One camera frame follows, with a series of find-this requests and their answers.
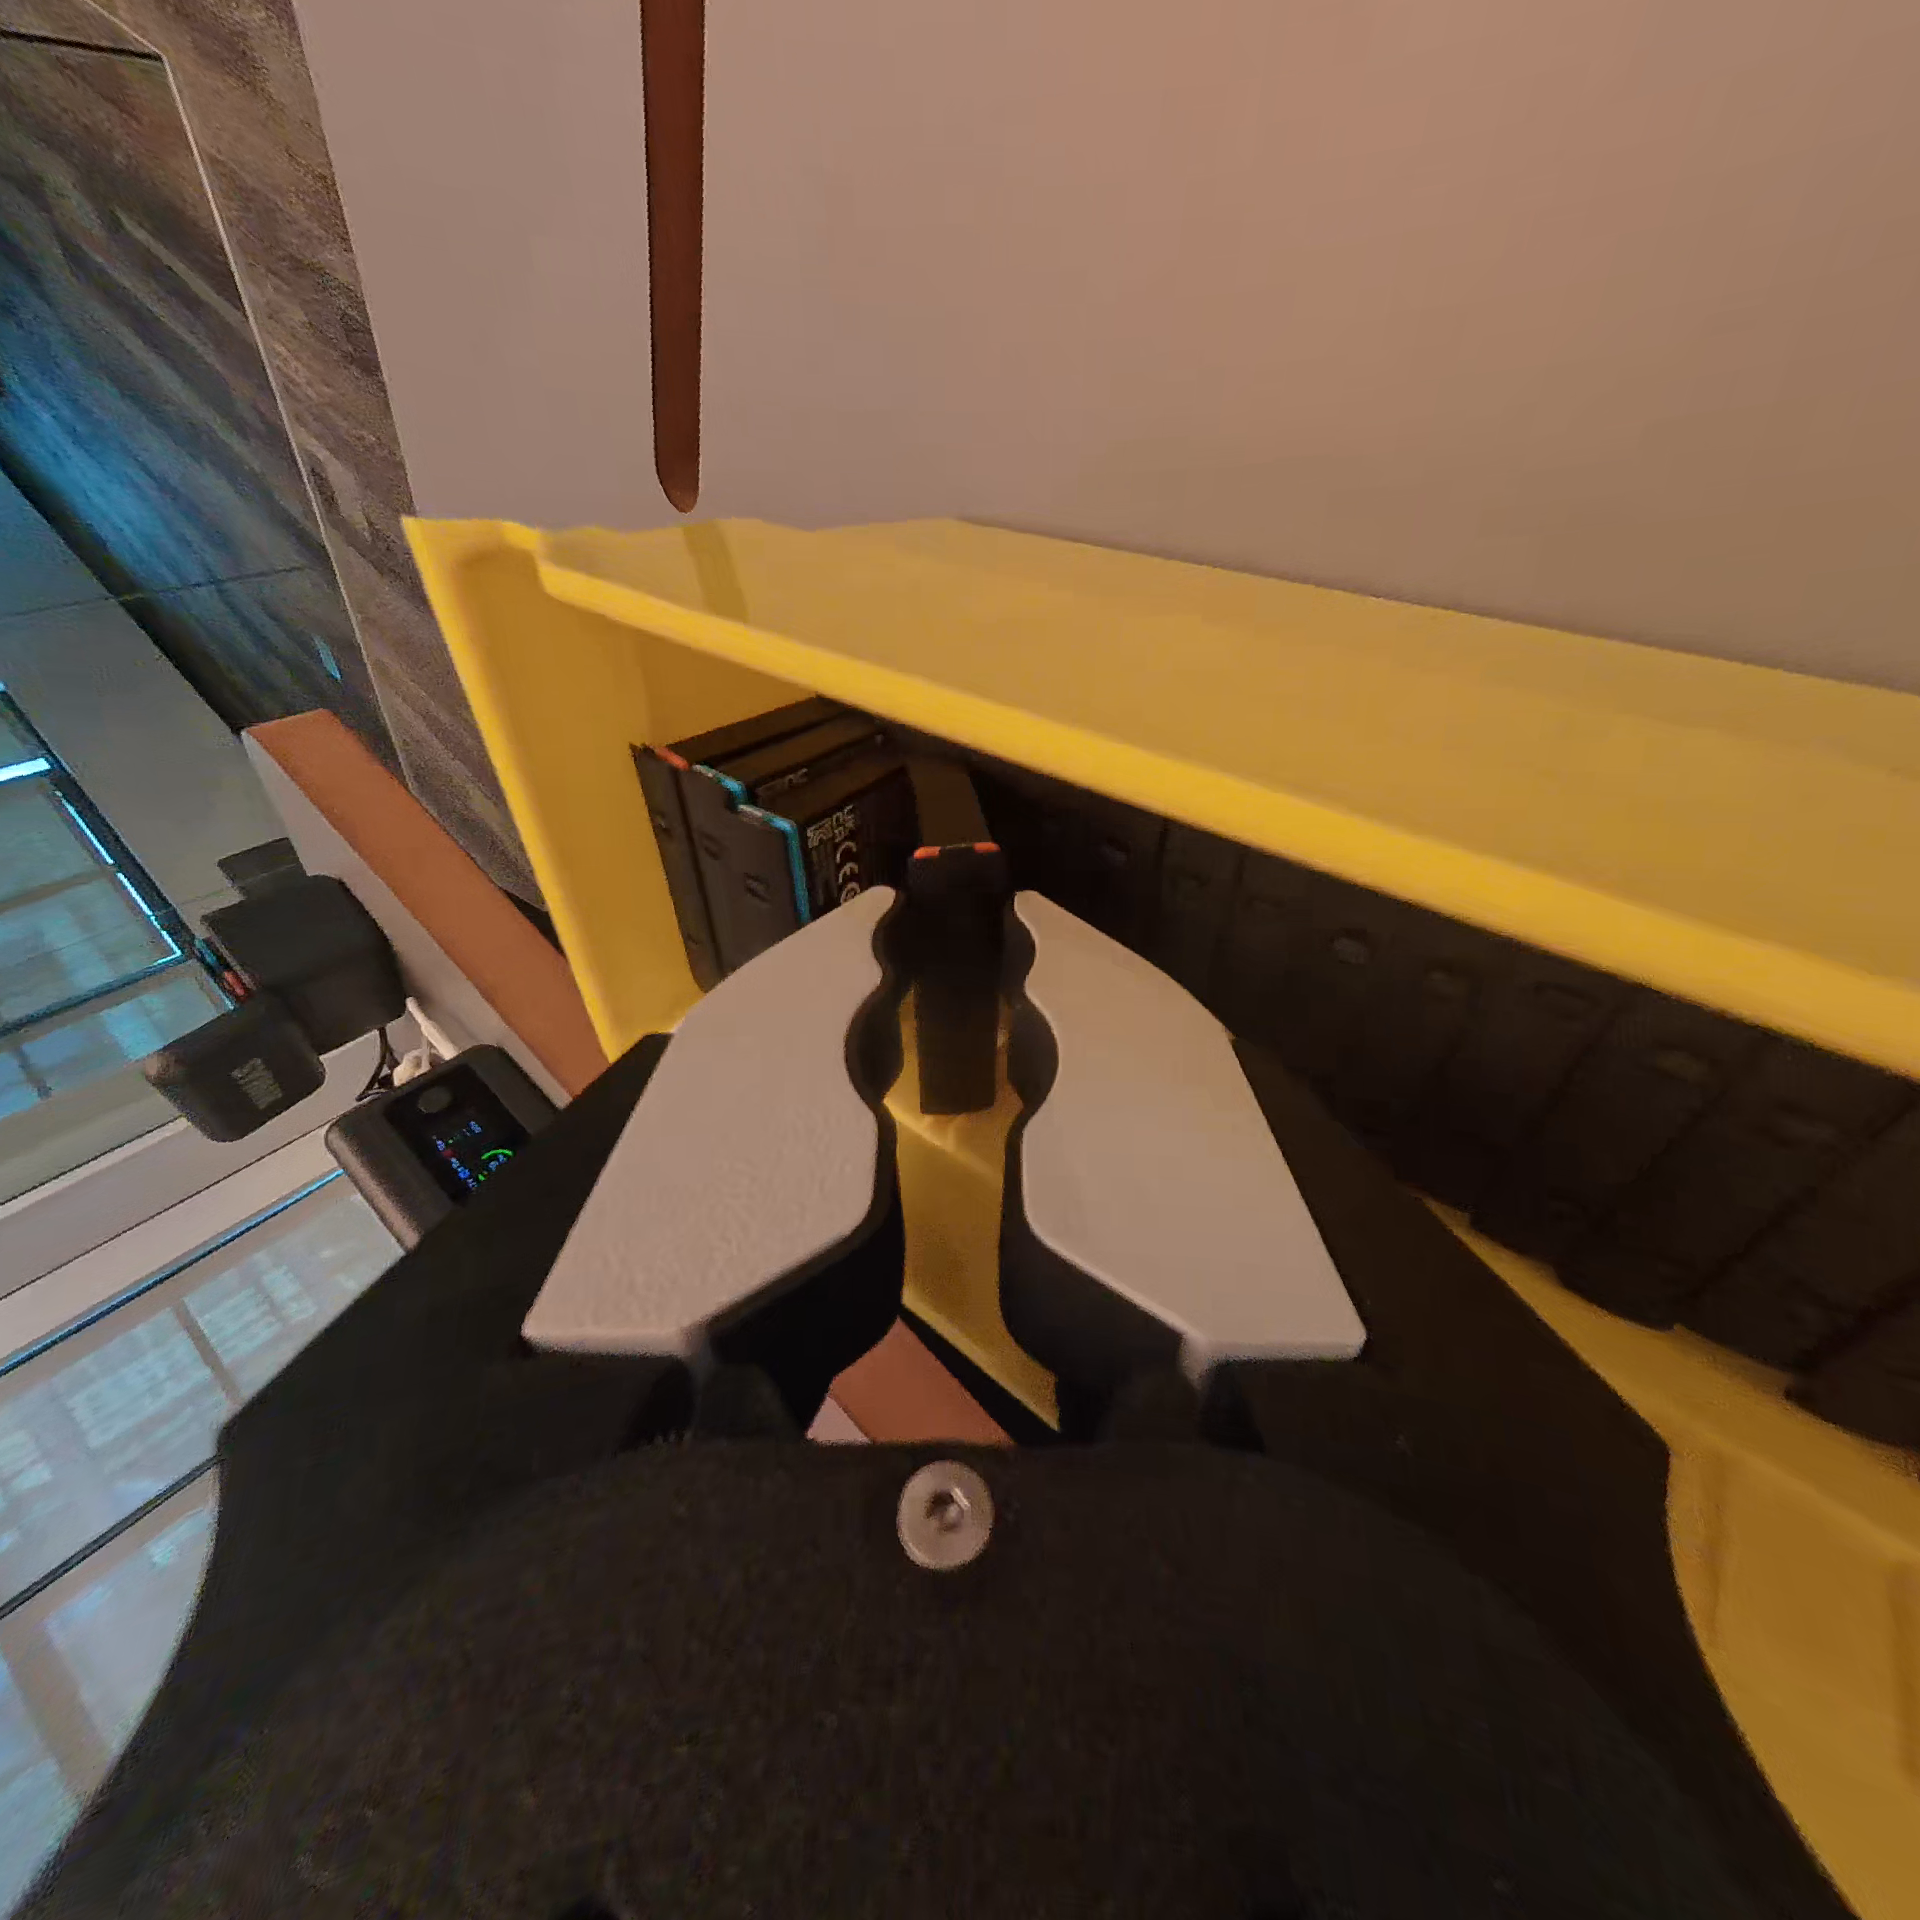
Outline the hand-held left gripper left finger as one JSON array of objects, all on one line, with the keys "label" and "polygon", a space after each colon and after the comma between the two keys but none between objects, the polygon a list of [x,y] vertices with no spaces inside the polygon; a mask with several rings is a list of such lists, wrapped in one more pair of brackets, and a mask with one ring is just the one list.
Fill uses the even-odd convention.
[{"label": "hand-held left gripper left finger", "polygon": [[536,1354],[755,1370],[794,1420],[897,1324],[897,887],[727,975],[674,1028],[526,1315]]}]

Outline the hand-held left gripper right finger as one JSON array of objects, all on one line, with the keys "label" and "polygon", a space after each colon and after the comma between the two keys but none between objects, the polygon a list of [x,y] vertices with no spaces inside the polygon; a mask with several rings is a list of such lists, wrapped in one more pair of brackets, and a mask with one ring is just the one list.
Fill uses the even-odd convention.
[{"label": "hand-held left gripper right finger", "polygon": [[1223,1022],[1036,891],[1006,917],[999,1312],[1063,1413],[1130,1383],[1347,1363],[1368,1328]]}]

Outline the black camera battery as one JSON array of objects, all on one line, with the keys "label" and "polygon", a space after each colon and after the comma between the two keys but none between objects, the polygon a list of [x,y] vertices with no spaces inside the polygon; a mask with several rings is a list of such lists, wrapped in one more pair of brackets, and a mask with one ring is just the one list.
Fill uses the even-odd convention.
[{"label": "black camera battery", "polygon": [[955,1117],[999,1090],[1001,938],[1014,877],[993,839],[920,848],[904,871],[920,1109]]}]

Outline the yellow plastic bin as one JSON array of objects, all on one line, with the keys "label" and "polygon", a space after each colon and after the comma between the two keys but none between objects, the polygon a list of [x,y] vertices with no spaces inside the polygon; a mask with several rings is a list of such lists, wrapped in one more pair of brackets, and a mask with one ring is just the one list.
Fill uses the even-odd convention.
[{"label": "yellow plastic bin", "polygon": [[[1916,698],[961,519],[408,524],[615,1051],[692,1006],[632,744],[806,695],[1916,1074]],[[1260,1432],[1506,1586],[1673,1773],[1730,1736],[1782,1916],[1916,1916],[1916,1452],[1403,1183],[1275,1054],[1329,1237],[1418,1312]]]}]

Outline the black battery charging case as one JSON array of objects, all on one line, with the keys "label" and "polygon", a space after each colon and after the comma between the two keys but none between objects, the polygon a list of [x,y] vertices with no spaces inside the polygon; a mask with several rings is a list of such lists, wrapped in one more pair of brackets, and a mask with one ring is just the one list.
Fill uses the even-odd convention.
[{"label": "black battery charging case", "polygon": [[327,1154],[411,1250],[514,1164],[561,1107],[500,1046],[470,1046],[370,1095],[324,1131]]}]

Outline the dark desk device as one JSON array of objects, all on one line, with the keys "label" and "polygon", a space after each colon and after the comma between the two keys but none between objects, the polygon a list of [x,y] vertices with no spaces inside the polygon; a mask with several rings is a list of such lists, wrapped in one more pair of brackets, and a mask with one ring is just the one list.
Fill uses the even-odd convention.
[{"label": "dark desk device", "polygon": [[238,1142],[327,1084],[329,1054],[388,1037],[408,1011],[394,941],[354,891],[299,876],[209,915],[233,1006],[140,1066],[201,1139]]}]

